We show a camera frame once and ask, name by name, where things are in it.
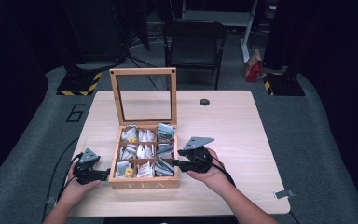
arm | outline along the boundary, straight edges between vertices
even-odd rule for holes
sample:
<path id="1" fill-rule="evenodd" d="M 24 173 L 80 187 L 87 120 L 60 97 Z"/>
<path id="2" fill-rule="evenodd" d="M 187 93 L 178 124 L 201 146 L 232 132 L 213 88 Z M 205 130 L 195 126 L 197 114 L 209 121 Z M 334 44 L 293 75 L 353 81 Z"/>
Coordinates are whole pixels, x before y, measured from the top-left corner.
<path id="1" fill-rule="evenodd" d="M 44 224 L 54 223 L 66 223 L 68 219 L 68 215 L 71 212 L 72 208 L 77 205 L 92 189 L 95 189 L 98 185 L 100 185 L 101 181 L 96 180 L 90 182 L 86 185 L 81 185 L 74 178 L 73 171 L 75 168 L 76 162 L 74 162 L 71 166 L 71 169 L 68 173 L 68 183 L 66 184 L 66 188 L 63 191 L 61 198 L 58 200 L 57 204 L 48 214 L 48 217 L 43 222 Z"/>
<path id="2" fill-rule="evenodd" d="M 208 150 L 213 157 L 217 158 L 213 150 L 209 148 Z M 213 159 L 213 163 L 221 166 L 215 159 Z M 240 223 L 278 223 L 231 185 L 226 176 L 215 167 L 211 167 L 205 174 L 193 171 L 188 171 L 187 174 L 196 180 L 202 181 L 209 189 L 222 197 Z"/>

tape on table corner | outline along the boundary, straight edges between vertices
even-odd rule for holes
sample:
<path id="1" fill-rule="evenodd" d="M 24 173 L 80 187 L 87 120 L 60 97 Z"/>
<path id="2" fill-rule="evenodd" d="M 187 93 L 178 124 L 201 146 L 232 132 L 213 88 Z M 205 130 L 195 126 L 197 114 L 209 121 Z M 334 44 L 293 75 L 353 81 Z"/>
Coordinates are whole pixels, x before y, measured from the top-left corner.
<path id="1" fill-rule="evenodd" d="M 274 195 L 277 199 L 281 199 L 281 198 L 284 198 L 284 197 L 293 197 L 293 196 L 296 196 L 292 190 L 282 190 L 282 191 L 279 191 L 279 192 L 274 192 Z"/>

person's right hand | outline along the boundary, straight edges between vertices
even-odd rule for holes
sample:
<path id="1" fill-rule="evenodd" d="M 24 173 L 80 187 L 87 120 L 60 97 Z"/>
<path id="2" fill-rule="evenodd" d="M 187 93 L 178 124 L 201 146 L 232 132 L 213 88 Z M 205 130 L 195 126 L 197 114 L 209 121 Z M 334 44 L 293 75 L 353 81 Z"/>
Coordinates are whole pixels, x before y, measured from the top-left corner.
<path id="1" fill-rule="evenodd" d="M 213 164 L 222 167 L 222 165 L 216 160 L 218 159 L 216 152 L 208 148 L 209 153 L 215 158 Z M 228 181 L 227 177 L 223 172 L 212 166 L 207 173 L 197 173 L 194 171 L 187 171 L 187 174 L 201 182 L 203 182 L 209 189 L 215 193 L 220 194 L 222 190 L 233 187 Z"/>

hand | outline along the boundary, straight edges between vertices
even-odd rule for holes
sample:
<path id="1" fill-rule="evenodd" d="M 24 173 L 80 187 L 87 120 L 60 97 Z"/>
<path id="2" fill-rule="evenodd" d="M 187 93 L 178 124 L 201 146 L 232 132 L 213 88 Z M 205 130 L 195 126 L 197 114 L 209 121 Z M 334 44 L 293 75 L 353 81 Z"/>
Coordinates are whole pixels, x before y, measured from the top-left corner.
<path id="1" fill-rule="evenodd" d="M 95 189 L 97 186 L 101 184 L 101 180 L 92 181 L 88 184 L 81 185 L 74 178 L 73 172 L 76 166 L 76 161 L 72 164 L 69 173 L 68 173 L 68 181 L 63 194 L 58 201 L 58 203 L 63 203 L 65 206 L 72 208 L 77 203 L 79 203 L 84 195 L 92 189 Z"/>
<path id="2" fill-rule="evenodd" d="M 220 164 L 216 159 L 218 159 L 217 154 L 210 148 L 207 148 L 209 153 L 215 158 L 212 163 L 224 168 L 224 164 Z M 209 189 L 213 190 L 215 193 L 220 194 L 222 190 L 233 187 L 228 181 L 227 177 L 223 172 L 218 170 L 215 167 L 211 167 L 209 171 L 205 174 L 197 173 L 194 171 L 187 171 L 187 174 L 192 178 L 203 182 Z"/>

box lid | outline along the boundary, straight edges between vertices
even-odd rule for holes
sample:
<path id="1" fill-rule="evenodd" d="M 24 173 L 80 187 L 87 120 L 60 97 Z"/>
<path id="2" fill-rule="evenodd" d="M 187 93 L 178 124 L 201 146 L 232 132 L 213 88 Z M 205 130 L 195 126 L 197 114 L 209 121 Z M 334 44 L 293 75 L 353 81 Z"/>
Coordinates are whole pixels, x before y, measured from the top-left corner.
<path id="1" fill-rule="evenodd" d="M 176 68 L 112 68 L 109 71 L 121 126 L 177 124 Z"/>

